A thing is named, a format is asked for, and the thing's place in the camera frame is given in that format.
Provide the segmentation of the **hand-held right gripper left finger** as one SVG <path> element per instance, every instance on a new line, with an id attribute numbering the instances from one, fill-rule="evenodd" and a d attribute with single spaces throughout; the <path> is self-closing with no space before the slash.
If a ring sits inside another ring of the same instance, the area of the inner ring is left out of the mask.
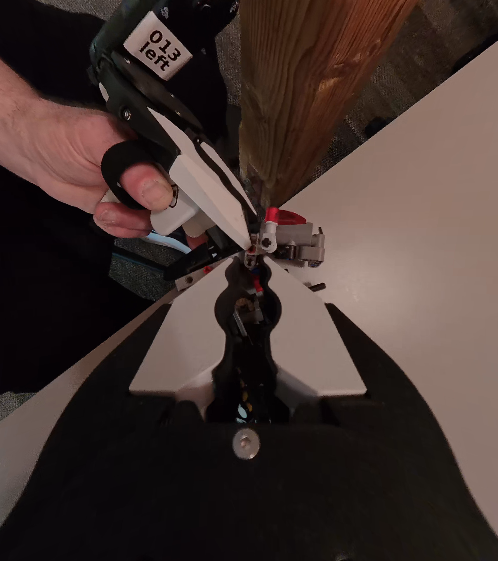
<path id="1" fill-rule="evenodd" d="M 230 257 L 173 301 L 137 374 L 135 395 L 213 400 L 212 370 L 224 357 L 226 335 L 215 305 L 227 289 Z"/>

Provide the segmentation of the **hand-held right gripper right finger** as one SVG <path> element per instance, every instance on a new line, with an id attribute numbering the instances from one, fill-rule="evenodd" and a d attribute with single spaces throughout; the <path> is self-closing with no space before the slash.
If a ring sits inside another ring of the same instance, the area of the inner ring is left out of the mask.
<path id="1" fill-rule="evenodd" d="M 361 396 L 366 387 L 323 300 L 269 257 L 280 319 L 270 334 L 279 398 Z"/>

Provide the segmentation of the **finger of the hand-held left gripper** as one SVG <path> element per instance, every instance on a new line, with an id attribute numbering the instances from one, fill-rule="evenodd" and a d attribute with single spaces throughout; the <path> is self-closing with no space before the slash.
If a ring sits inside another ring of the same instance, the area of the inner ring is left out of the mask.
<path id="1" fill-rule="evenodd" d="M 219 157 L 215 150 L 204 141 L 192 140 L 154 109 L 149 108 L 148 111 L 179 148 L 180 153 L 168 172 L 179 194 L 186 195 L 239 247 L 249 249 L 250 234 L 242 203 L 226 188 L 218 173 L 202 157 L 204 154 L 224 172 L 225 164 L 217 162 Z"/>
<path id="2" fill-rule="evenodd" d="M 211 146 L 205 137 L 194 137 L 194 147 L 205 163 L 205 165 L 215 173 L 220 182 L 231 196 L 239 202 L 242 207 L 245 219 L 257 219 L 258 214 L 252 203 L 248 199 L 243 187 L 237 177 L 231 172 L 217 151 Z"/>

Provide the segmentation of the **black lego chassis assembly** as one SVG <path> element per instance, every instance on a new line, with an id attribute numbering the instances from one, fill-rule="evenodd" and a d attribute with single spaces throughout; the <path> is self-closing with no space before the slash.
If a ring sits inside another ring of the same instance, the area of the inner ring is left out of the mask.
<path id="1" fill-rule="evenodd" d="M 260 264 L 253 275 L 239 257 L 225 270 L 227 287 L 215 304 L 225 334 L 224 355 L 212 370 L 214 398 L 205 421 L 218 424 L 329 423 L 322 402 L 289 407 L 277 395 L 278 368 L 270 335 L 281 315 L 279 298 L 268 287 L 270 269 Z"/>

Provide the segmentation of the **grey lego bumper assembly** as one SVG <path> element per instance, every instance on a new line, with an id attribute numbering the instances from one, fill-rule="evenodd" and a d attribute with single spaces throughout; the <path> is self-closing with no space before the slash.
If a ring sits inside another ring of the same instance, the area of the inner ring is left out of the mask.
<path id="1" fill-rule="evenodd" d="M 248 270 L 257 293 L 262 291 L 260 275 L 267 256 L 297 266 L 319 267 L 325 259 L 325 235 L 314 233 L 313 224 L 299 214 L 267 209 L 265 220 L 249 225 L 249 249 L 242 249 L 217 226 L 206 231 L 207 241 L 175 263 L 166 266 L 163 277 L 174 282 L 178 291 L 186 290 L 230 257 L 238 257 Z"/>

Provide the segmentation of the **person's left hand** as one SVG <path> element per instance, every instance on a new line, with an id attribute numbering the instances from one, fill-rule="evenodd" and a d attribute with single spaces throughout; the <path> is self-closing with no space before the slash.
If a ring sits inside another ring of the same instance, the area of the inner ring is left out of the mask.
<path id="1" fill-rule="evenodd" d="M 101 173 L 103 156 L 132 138 L 106 113 L 39 99 L 31 105 L 26 134 L 33 183 L 56 200 L 91 214 L 95 224 L 114 237 L 148 236 L 151 213 L 165 210 L 173 199 L 164 175 L 142 162 L 127 168 L 120 178 L 140 209 L 103 202 L 109 190 Z"/>

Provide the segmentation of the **wooden post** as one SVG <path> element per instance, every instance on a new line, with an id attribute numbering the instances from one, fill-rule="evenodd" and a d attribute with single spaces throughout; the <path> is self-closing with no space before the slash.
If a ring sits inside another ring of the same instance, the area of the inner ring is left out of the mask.
<path id="1" fill-rule="evenodd" d="M 240 170 L 261 206 L 311 178 L 416 3 L 240 2 Z"/>

